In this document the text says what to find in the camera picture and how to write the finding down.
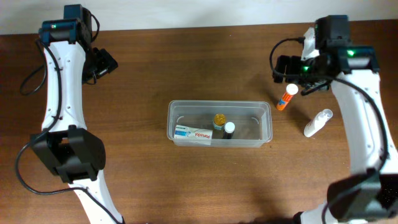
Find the yellow bottle cap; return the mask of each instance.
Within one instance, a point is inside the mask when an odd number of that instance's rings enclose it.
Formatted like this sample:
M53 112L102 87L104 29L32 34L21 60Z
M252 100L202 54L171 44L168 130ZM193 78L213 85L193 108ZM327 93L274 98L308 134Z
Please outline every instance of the yellow bottle cap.
M214 116L214 123L218 126L222 126L224 125L226 122L226 116L223 114L216 114L216 116Z

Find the glue stick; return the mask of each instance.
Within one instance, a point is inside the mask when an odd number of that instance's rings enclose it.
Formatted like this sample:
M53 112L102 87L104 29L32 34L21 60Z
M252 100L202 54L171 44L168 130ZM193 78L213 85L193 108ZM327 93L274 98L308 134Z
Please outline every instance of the glue stick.
M290 100L293 98L293 96L299 91L299 88L295 84L289 84L286 87L286 92L282 96L282 98L279 100L278 104L276 105L276 108L280 111L284 110L286 105L290 102Z

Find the green light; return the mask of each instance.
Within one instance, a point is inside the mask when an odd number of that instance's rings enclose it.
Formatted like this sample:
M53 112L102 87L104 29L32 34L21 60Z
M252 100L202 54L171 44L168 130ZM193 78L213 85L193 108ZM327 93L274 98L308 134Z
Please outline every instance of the green light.
M355 52L353 50L347 50L347 54L352 57L354 56Z

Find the small bottle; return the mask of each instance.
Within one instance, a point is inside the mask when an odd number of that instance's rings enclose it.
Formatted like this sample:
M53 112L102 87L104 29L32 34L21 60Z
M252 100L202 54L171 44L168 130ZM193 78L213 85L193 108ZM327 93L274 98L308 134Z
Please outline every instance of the small bottle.
M231 139L235 132L235 124L227 122L224 126L223 139Z
M316 117L310 121L304 128L304 135L306 137L313 136L317 131L324 127L326 122L333 116L333 112L329 109L324 109L319 112Z
M291 83L286 86L286 92L282 96L282 98L279 100L278 104L276 105L276 108L280 111L284 110L286 105L290 102L290 100L293 98L293 96L299 91L299 88L297 85Z
M226 122L226 116L223 114L216 114L213 119L213 127L215 130L222 130Z

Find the brown table surface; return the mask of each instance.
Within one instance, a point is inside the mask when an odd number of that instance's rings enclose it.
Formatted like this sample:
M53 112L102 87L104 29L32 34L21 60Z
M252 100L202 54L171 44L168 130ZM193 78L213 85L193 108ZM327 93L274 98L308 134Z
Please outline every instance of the brown table surface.
M280 39L302 36L310 25L99 34L93 45L105 48L119 68L97 85L83 86L83 111L88 130L105 144L106 182L126 223L291 217L317 207L330 183L349 176L343 120L331 91L295 96L283 112L274 106L285 83L272 81L271 48ZM384 111L397 139L398 21L352 22L351 32L356 44L376 49ZM42 63L35 38L0 36L0 222L88 223L74 193L34 195L13 171L29 134L40 132L46 107L46 88L28 97L18 92L21 81ZM301 46L282 45L279 54L300 55ZM166 136L172 100L269 102L273 139L260 148L177 147ZM304 126L325 108L333 118L306 138ZM22 156L21 172L37 189L66 187L31 150Z

